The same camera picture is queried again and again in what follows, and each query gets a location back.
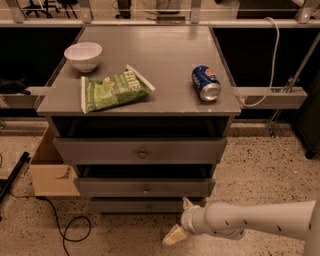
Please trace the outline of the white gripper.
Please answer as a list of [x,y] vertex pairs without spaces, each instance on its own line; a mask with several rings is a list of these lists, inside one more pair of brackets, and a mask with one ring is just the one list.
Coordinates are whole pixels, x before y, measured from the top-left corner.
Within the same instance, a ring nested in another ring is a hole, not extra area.
[[188,237],[188,233],[201,235],[206,234],[208,231],[205,219],[206,209],[199,205],[194,205],[187,197],[183,197],[182,201],[184,211],[181,216],[181,225],[183,228],[178,224],[174,225],[162,240],[162,244],[165,246],[171,246],[185,240]]

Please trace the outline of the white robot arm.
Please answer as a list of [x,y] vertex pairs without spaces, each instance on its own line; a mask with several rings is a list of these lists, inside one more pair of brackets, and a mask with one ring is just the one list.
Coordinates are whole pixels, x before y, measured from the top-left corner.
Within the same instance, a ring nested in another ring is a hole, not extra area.
[[213,203],[201,207],[184,197],[181,224],[174,225],[162,243],[171,246],[202,234],[238,240],[246,230],[303,240],[303,256],[319,256],[320,200],[256,206]]

